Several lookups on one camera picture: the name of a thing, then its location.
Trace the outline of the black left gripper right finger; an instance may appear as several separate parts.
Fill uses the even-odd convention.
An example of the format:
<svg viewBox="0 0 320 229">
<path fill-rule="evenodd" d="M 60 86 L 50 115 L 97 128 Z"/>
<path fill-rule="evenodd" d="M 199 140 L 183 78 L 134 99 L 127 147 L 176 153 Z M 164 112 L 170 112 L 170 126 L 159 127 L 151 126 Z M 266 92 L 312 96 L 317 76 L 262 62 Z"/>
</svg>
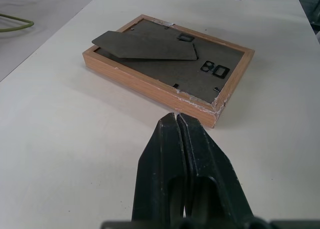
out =
<svg viewBox="0 0 320 229">
<path fill-rule="evenodd" d="M 236 172 L 225 153 L 194 117 L 180 113 L 187 163 L 186 214 L 198 223 L 247 223 L 254 217 Z"/>
</svg>

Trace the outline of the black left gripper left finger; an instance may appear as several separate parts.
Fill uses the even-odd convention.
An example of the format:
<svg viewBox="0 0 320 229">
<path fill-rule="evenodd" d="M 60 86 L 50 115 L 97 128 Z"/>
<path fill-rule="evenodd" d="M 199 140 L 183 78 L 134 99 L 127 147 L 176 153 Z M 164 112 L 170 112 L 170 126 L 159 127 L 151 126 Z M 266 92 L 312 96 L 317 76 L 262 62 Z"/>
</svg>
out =
<svg viewBox="0 0 320 229">
<path fill-rule="evenodd" d="M 183 217 L 186 160 L 173 113 L 162 117 L 137 167 L 132 220 L 175 223 Z"/>
</svg>

